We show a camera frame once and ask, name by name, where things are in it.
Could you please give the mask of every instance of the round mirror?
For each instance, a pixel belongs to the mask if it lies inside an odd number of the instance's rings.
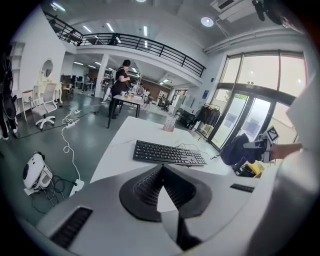
[[[47,78],[54,68],[54,65],[50,59],[48,59],[42,66],[43,75],[45,78]]]

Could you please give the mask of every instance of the ceiling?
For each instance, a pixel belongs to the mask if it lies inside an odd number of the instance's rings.
[[[251,0],[234,0],[242,6],[237,17],[222,17],[211,6],[214,0],[59,0],[65,8],[54,11],[51,1],[44,1],[42,8],[59,19],[67,22],[81,33],[88,34],[83,26],[92,33],[110,33],[106,23],[110,23],[117,33],[144,37],[143,26],[148,27],[148,38],[157,40],[160,32],[168,30],[184,34],[190,42],[201,49],[217,44],[229,37],[265,28],[279,28],[268,17],[262,22],[258,19]],[[209,17],[215,24],[205,27],[202,17]]]
[[[100,67],[97,65],[95,62],[101,62],[103,58],[102,54],[76,54],[75,55],[75,62],[83,63],[85,65],[91,65],[93,67],[97,67],[97,69]],[[110,55],[109,56],[109,61],[107,64],[107,68],[112,68],[112,69],[118,69],[122,63],[124,62],[126,58],[121,57],[121,56],[115,56],[115,55]],[[131,60],[131,67],[135,68],[137,72],[140,72],[142,75],[142,79],[149,80],[154,83],[160,83],[163,82],[165,79],[168,79],[168,82],[165,84],[170,87],[177,87],[177,86],[193,86],[190,84],[187,80],[183,79],[180,76],[177,76],[171,72],[167,72],[162,68],[159,68],[155,65],[151,65],[149,63],[140,61],[140,60],[135,60],[135,59],[130,59]]]

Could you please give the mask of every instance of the gray floor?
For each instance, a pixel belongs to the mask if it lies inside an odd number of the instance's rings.
[[[59,107],[55,112],[54,127],[57,128],[51,129],[53,126],[47,123],[43,127],[45,131],[39,132],[34,124],[32,114],[29,112],[27,122],[24,118],[18,117],[18,139],[10,135],[8,141],[0,140],[0,151],[4,155],[4,158],[0,158],[0,185],[18,216],[22,216],[35,225],[43,214],[37,212],[32,203],[42,212],[47,212],[52,208],[44,193],[27,196],[23,190],[25,187],[22,178],[23,169],[34,152],[40,151],[45,155],[45,162],[54,175],[70,181],[76,180],[77,173],[72,165],[72,153],[65,154],[63,152],[66,143],[61,137],[62,127],[58,126],[61,126],[62,119],[69,113],[69,109],[79,110],[86,106],[100,104],[100,102],[101,100],[98,98],[75,93],[71,102],[63,102],[64,105],[70,106]],[[99,110],[98,114],[90,113],[97,110]],[[116,120],[112,120],[110,129],[106,128],[108,122],[107,106],[85,108],[79,116],[86,113],[89,114],[81,117],[76,126],[65,129],[63,134],[74,149],[74,162],[79,169],[81,179],[88,183],[112,138],[128,116],[135,116],[136,110],[124,105],[121,115]],[[166,119],[165,116],[143,111],[140,112],[139,118],[159,124],[163,124]],[[176,127],[186,130],[178,123]],[[64,182],[64,185],[63,194],[67,196],[72,185],[68,182]],[[62,187],[62,183],[57,184],[58,189],[62,189]],[[62,200],[60,194],[57,194],[57,198]]]

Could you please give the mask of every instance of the black metal railing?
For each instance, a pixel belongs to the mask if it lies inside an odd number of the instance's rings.
[[[61,40],[67,41],[75,46],[110,45],[136,49],[176,63],[186,70],[196,74],[198,77],[202,76],[202,73],[206,68],[198,61],[185,55],[181,51],[160,42],[131,34],[82,34],[55,16],[47,12],[44,12],[44,14],[57,36]]]

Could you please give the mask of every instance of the keyboard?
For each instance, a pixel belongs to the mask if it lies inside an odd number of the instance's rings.
[[[199,151],[137,140],[133,160],[181,166],[207,165]]]

